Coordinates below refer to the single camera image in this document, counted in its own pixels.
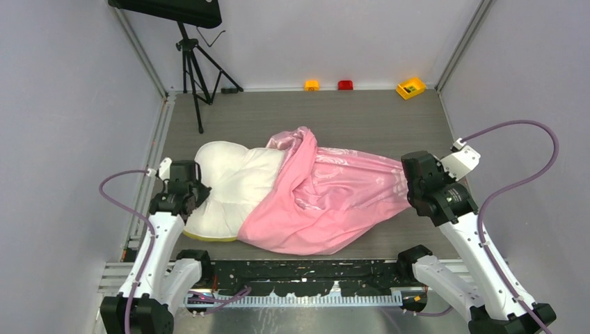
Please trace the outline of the white yellow-edged pillow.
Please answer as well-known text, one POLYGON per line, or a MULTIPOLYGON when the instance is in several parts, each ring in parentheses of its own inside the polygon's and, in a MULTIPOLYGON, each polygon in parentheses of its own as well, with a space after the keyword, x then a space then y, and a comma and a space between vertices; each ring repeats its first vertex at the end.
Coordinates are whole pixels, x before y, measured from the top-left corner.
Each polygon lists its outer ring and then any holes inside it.
POLYGON ((211 191, 193 210, 183 233, 201 241, 235 241, 249 214, 270 193, 285 152, 212 141, 196 153, 202 183, 211 191))

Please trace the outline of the pink floral pillowcase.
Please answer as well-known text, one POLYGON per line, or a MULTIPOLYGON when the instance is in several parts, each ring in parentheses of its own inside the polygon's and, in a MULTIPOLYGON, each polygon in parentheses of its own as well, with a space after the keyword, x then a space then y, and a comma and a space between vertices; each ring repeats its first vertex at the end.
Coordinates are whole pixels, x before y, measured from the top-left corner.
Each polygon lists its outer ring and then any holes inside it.
POLYGON ((239 241, 274 253, 332 255, 410 207, 400 161, 323 148, 307 127, 280 132, 266 146, 285 158, 239 241))

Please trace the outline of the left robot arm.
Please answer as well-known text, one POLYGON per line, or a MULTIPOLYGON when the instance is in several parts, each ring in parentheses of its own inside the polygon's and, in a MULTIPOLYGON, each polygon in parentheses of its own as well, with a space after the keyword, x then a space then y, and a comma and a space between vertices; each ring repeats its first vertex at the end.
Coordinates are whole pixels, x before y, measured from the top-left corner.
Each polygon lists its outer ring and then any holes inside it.
POLYGON ((193 160, 165 158, 157 169, 141 174, 164 183, 144 215, 104 191, 109 202, 139 218, 147 227, 133 267, 115 296, 103 298, 99 309, 107 333, 172 333, 174 316, 189 290, 207 287, 214 277, 205 251, 190 250, 187 257, 169 266, 172 251, 188 217, 209 197, 201 181, 200 165, 193 160))

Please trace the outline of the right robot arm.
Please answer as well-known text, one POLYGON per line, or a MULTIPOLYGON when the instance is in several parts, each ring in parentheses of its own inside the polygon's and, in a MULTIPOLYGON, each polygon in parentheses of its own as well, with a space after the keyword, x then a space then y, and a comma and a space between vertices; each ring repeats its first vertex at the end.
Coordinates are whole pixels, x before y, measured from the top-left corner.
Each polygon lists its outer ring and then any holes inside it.
POLYGON ((479 160, 470 146, 442 159, 426 151, 401 158, 410 205, 450 241, 472 282, 450 271, 423 245, 398 255, 398 279, 434 289, 464 318, 471 333, 540 333, 556 320, 555 311, 519 283, 486 228, 478 224, 479 208, 459 182, 479 160))

